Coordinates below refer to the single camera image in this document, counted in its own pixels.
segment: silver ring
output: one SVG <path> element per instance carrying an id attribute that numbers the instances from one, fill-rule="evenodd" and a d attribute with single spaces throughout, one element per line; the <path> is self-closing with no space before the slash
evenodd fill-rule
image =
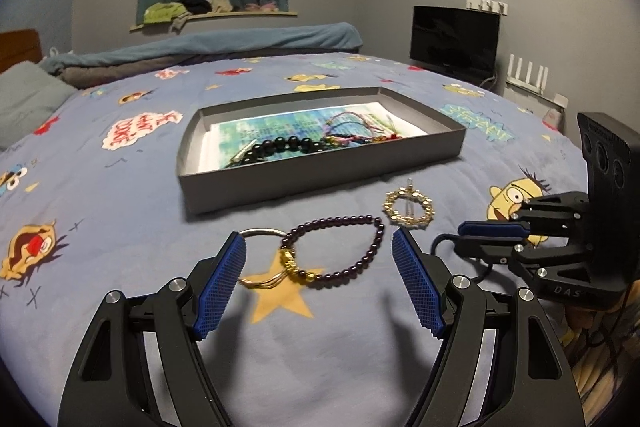
<path id="1" fill-rule="evenodd" d="M 287 235 L 287 232 L 283 232 L 282 230 L 278 230 L 278 229 L 247 229 L 247 230 L 242 230 L 242 232 L 238 232 L 241 237 L 254 237 L 256 235 L 275 235 L 277 237 L 285 237 Z M 283 269 L 280 273 L 274 275 L 274 277 L 271 277 L 271 279 L 269 279 L 268 281 L 260 281 L 260 282 L 254 282 L 254 281 L 250 281 L 247 279 L 243 279 L 242 276 L 238 277 L 238 282 L 241 283 L 242 286 L 244 286 L 245 288 L 249 288 L 249 289 L 256 289 L 256 288 L 264 288 L 264 289 L 269 289 L 269 288 L 273 288 L 276 287 L 278 284 L 280 284 L 288 275 L 288 272 Z"/>
<path id="2" fill-rule="evenodd" d="M 246 229 L 238 233 L 242 237 L 254 237 L 255 235 L 277 235 L 278 237 L 285 237 L 287 235 L 287 232 L 278 229 Z"/>

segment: metal screw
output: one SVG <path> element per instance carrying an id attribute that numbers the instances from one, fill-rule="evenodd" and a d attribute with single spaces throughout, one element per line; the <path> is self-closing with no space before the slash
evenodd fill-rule
<path id="1" fill-rule="evenodd" d="M 533 292 L 529 288 L 520 288 L 518 290 L 518 297 L 523 301 L 532 301 L 534 296 L 535 295 L 533 295 Z"/>
<path id="2" fill-rule="evenodd" d="M 104 301 L 107 304 L 115 304 L 120 300 L 121 293 L 117 290 L 107 293 L 107 296 L 104 298 Z"/>
<path id="3" fill-rule="evenodd" d="M 172 292 L 181 292 L 187 286 L 187 281 L 184 279 L 174 279 L 169 283 L 169 289 Z"/>
<path id="4" fill-rule="evenodd" d="M 471 286 L 471 281 L 467 279 L 464 275 L 456 275 L 453 277 L 453 286 L 456 288 L 460 288 L 461 290 L 465 288 L 469 288 Z"/>

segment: wooden headboard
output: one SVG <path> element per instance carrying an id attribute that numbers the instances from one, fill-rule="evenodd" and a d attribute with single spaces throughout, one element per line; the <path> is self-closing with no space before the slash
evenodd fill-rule
<path id="1" fill-rule="evenodd" d="M 20 30 L 0 33 L 0 73 L 25 60 L 36 64 L 42 60 L 38 32 Z"/>

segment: yellow star print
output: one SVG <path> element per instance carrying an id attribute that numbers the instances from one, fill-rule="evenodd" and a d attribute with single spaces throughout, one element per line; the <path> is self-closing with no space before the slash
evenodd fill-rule
<path id="1" fill-rule="evenodd" d="M 321 273 L 324 268 L 314 268 L 312 271 L 315 273 Z M 258 275 L 250 275 L 245 277 L 251 281 L 263 281 L 271 279 L 274 275 L 277 275 L 282 271 L 282 263 L 280 262 L 280 254 L 276 252 L 271 267 L 267 273 L 260 273 Z M 303 315 L 310 319 L 314 318 L 313 313 L 306 305 L 306 302 L 300 295 L 300 290 L 305 285 L 295 282 L 290 277 L 287 277 L 284 281 L 278 284 L 275 288 L 270 290 L 255 289 L 258 294 L 258 303 L 255 306 L 254 315 L 251 317 L 251 324 L 260 322 L 262 319 L 271 314 L 277 308 L 284 308 L 290 312 Z"/>

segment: black bead bracelet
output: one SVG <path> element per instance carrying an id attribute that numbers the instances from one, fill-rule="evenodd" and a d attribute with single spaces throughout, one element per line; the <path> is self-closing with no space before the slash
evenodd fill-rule
<path id="1" fill-rule="evenodd" d="M 357 261 L 357 263 L 348 267 L 345 270 L 337 271 L 334 273 L 326 273 L 324 275 L 314 274 L 313 272 L 307 272 L 298 267 L 293 256 L 289 253 L 289 249 L 293 247 L 300 237 L 305 235 L 306 232 L 319 229 L 330 229 L 332 227 L 346 227 L 348 225 L 374 225 L 376 227 L 376 235 L 367 250 L 367 253 Z M 385 225 L 382 223 L 382 219 L 373 216 L 344 216 L 344 217 L 328 217 L 326 219 L 315 219 L 313 221 L 307 221 L 304 225 L 299 225 L 294 229 L 291 229 L 289 233 L 282 239 L 280 245 L 281 252 L 283 253 L 283 263 L 285 268 L 292 275 L 297 277 L 305 283 L 316 284 L 332 284 L 347 282 L 349 279 L 355 279 L 364 268 L 369 266 L 373 261 L 373 258 L 378 253 L 378 249 L 382 244 L 382 238 L 385 235 Z"/>
<path id="2" fill-rule="evenodd" d="M 276 153 L 302 152 L 309 154 L 322 152 L 331 148 L 333 147 L 324 139 L 313 141 L 310 138 L 300 139 L 297 136 L 291 136 L 289 139 L 279 136 L 273 141 L 265 140 L 262 143 L 257 143 L 244 153 L 237 162 L 232 163 L 231 166 L 260 163 Z"/>

